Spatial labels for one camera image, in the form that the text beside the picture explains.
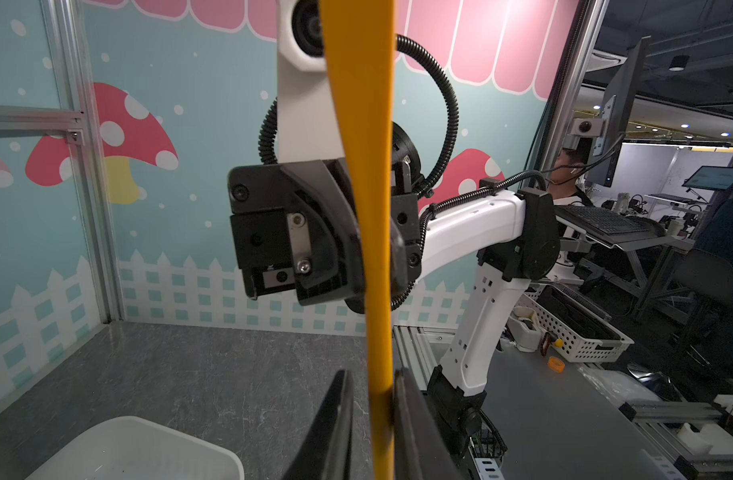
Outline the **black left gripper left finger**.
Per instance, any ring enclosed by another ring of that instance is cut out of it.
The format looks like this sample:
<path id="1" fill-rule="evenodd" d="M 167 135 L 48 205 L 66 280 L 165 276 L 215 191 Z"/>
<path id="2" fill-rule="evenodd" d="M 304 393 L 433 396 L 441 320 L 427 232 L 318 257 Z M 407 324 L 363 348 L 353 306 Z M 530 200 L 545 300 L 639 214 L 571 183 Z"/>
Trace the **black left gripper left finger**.
<path id="1" fill-rule="evenodd" d="M 354 380 L 338 370 L 318 413 L 282 479 L 344 480 L 350 478 Z"/>

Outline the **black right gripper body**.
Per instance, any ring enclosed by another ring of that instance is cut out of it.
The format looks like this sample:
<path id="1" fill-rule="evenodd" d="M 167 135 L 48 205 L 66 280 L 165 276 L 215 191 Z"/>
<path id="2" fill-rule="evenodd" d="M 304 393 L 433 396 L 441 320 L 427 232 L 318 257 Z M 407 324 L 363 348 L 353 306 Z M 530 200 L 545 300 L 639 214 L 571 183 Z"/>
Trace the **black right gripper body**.
<path id="1" fill-rule="evenodd" d="M 276 123 L 260 128 L 260 164 L 228 174 L 230 224 L 246 296 L 292 290 L 302 305 L 342 300 L 364 312 L 362 231 L 346 161 L 280 164 Z M 394 296 L 422 272 L 419 208 L 414 186 L 421 180 L 417 148 L 393 127 L 390 208 L 390 276 Z"/>

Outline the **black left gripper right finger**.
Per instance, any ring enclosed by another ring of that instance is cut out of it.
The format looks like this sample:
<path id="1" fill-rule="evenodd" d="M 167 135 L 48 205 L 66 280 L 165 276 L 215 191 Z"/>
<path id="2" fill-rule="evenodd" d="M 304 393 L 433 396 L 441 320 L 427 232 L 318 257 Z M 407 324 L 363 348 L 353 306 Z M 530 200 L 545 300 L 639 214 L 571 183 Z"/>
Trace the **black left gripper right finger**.
<path id="1" fill-rule="evenodd" d="M 396 479 L 461 479 L 411 370 L 395 372 Z"/>

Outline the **yellow plastic knife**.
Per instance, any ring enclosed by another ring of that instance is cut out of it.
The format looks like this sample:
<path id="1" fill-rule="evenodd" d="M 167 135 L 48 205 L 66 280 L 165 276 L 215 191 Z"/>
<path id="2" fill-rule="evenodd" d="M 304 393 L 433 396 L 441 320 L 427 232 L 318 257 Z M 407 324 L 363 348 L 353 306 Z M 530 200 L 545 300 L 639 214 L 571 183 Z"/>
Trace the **yellow plastic knife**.
<path id="1" fill-rule="evenodd" d="M 360 223 L 373 468 L 395 475 L 390 280 L 395 4 L 320 2 L 324 56 Z"/>

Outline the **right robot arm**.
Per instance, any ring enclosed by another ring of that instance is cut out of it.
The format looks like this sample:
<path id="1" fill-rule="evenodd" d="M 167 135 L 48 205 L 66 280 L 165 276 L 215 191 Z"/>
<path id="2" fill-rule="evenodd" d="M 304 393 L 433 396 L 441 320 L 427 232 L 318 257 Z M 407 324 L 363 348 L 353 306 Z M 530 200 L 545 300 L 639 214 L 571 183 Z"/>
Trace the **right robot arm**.
<path id="1" fill-rule="evenodd" d="M 419 154 L 401 128 L 393 143 L 392 294 L 402 299 L 424 274 L 478 257 L 473 295 L 426 390 L 450 454 L 462 458 L 482 427 L 488 372 L 511 312 L 557 260 L 554 202 L 545 188 L 512 192 L 510 180 L 487 178 L 475 191 L 420 210 L 413 191 Z M 228 195 L 248 297 L 292 290 L 302 305 L 342 300 L 364 311 L 360 228 L 344 160 L 237 167 Z"/>

